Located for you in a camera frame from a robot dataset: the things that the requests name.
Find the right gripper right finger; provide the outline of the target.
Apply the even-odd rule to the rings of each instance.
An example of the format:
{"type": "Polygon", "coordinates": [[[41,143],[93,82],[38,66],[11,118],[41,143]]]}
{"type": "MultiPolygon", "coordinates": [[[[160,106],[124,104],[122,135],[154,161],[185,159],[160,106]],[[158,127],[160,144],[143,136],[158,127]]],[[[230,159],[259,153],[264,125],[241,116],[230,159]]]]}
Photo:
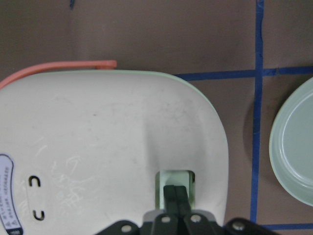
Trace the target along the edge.
{"type": "Polygon", "coordinates": [[[176,203],[178,208],[178,215],[185,216],[191,212],[191,206],[185,186],[174,186],[176,193],[176,203]]]}

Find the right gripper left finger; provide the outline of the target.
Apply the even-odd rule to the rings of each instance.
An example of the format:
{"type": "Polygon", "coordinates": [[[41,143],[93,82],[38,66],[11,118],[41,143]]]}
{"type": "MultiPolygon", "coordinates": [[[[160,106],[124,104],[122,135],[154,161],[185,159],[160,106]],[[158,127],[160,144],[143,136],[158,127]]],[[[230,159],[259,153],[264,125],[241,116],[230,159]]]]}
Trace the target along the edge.
{"type": "Polygon", "coordinates": [[[178,215],[178,204],[174,185],[163,187],[164,210],[168,214],[178,215]]]}

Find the green plate near right arm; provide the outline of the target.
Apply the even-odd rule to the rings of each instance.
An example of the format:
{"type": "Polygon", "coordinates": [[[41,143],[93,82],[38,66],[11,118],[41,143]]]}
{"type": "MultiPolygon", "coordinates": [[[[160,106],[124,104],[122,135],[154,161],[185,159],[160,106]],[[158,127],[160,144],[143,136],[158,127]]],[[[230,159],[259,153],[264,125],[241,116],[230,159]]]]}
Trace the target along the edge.
{"type": "Polygon", "coordinates": [[[284,102],[269,138],[273,172],[286,192],[313,204],[313,80],[299,86],[284,102]]]}

